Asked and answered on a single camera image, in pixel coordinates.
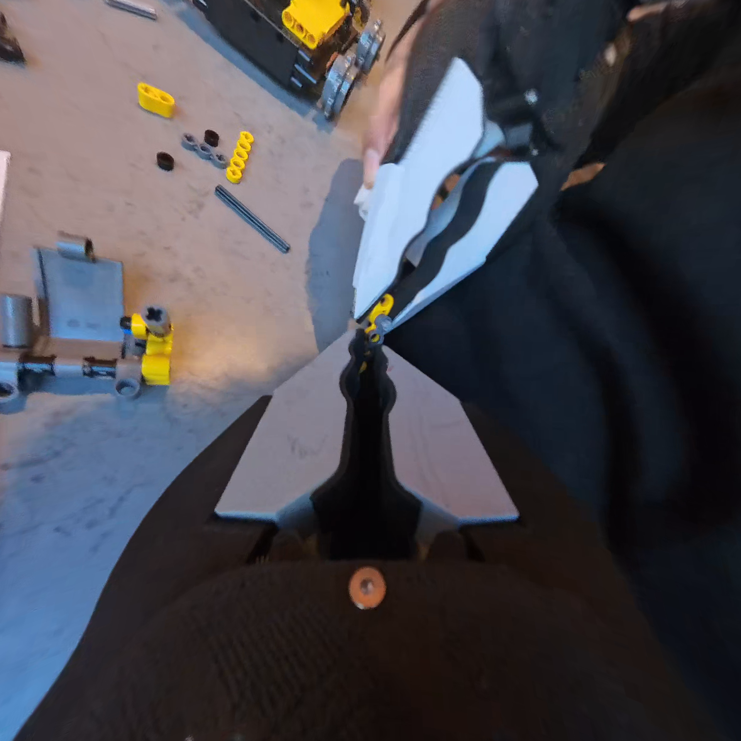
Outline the black and yellow toy vehicle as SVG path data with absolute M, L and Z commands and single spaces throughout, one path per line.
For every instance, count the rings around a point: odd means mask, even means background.
M 381 56 L 384 24 L 366 1 L 194 1 L 242 57 L 328 122 Z

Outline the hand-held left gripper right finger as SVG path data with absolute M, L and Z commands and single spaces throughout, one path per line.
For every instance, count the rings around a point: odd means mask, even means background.
M 384 348 L 394 476 L 420 504 L 418 527 L 513 523 L 519 511 L 458 398 Z

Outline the long black axle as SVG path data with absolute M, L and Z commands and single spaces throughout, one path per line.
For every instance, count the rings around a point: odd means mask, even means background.
M 214 189 L 215 196 L 235 213 L 241 220 L 252 227 L 257 233 L 264 237 L 269 243 L 271 243 L 277 250 L 282 254 L 288 254 L 291 251 L 291 246 L 288 242 L 283 239 L 282 236 L 278 235 L 272 228 L 267 226 L 259 217 L 257 217 L 252 211 L 250 211 L 243 203 L 241 203 L 236 197 L 226 190 L 221 185 L 217 185 Z

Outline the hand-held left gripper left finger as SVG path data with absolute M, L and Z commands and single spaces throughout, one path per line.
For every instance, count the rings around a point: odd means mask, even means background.
M 348 401 L 341 376 L 352 359 L 346 331 L 273 393 L 216 505 L 229 520 L 312 522 L 311 496 L 342 460 Z

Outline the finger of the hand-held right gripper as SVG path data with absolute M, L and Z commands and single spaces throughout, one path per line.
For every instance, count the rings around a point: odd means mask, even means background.
M 382 165 L 359 208 L 365 224 L 354 272 L 361 321 L 396 281 L 402 258 L 425 228 L 444 180 L 472 156 L 484 133 L 483 91 L 454 58 L 398 163 Z
M 391 291 L 391 325 L 411 319 L 485 264 L 537 187 L 528 162 L 469 167 L 404 250 L 413 267 Z

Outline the dark brick piece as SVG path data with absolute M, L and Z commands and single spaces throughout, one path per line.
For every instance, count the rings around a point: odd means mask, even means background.
M 1 61 L 25 65 L 24 52 L 14 34 L 10 31 L 5 14 L 1 11 Z

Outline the person's right hand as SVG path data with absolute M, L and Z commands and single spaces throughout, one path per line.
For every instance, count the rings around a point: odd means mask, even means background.
M 411 47 L 400 44 L 387 61 L 377 101 L 369 118 L 362 145 L 363 186 L 374 186 L 376 174 L 399 125 L 404 78 Z

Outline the grey desk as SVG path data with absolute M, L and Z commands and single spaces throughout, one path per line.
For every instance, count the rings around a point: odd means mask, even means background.
M 2 62 L 11 154 L 2 292 L 32 295 L 31 250 L 88 236 L 125 265 L 125 313 L 175 327 L 173 381 L 132 402 L 110 384 L 51 379 L 2 405 L 1 732 L 13 739 L 59 676 L 117 559 L 164 489 L 262 394 L 351 318 L 362 230 L 354 197 L 380 59 L 336 125 L 247 63 L 190 2 L 2 2 L 24 51 Z M 175 99 L 143 110 L 143 81 Z M 205 130 L 242 181 L 181 145 Z M 174 158 L 160 170 L 156 153 Z M 221 185 L 291 246 L 282 254 L 215 196 Z

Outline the grey and yellow brick subassembly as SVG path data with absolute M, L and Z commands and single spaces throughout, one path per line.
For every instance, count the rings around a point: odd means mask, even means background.
M 174 327 L 159 305 L 125 314 L 121 262 L 91 239 L 60 233 L 34 247 L 36 295 L 3 293 L 1 401 L 13 404 L 48 379 L 101 380 L 124 400 L 169 387 Z

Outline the yellow two-hole beam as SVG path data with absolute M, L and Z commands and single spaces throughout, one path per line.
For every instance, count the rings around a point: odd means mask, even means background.
M 162 118 L 173 117 L 176 103 L 171 94 L 140 81 L 137 96 L 139 106 L 148 113 Z

